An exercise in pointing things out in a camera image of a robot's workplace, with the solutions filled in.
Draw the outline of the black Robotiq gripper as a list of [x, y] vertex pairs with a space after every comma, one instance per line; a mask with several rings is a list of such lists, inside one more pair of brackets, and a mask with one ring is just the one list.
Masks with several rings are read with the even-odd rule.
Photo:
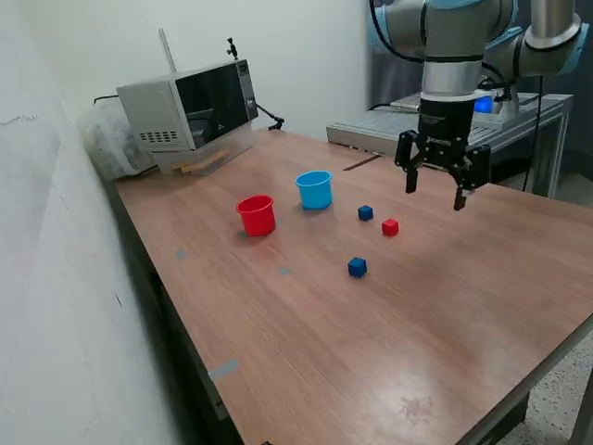
[[422, 98], [415, 130], [399, 135], [395, 163], [406, 173], [405, 192], [416, 191], [418, 169], [427, 160], [447, 168], [457, 190], [453, 209], [465, 208], [467, 198], [490, 181], [489, 145], [467, 149], [473, 121], [473, 98], [436, 101]]

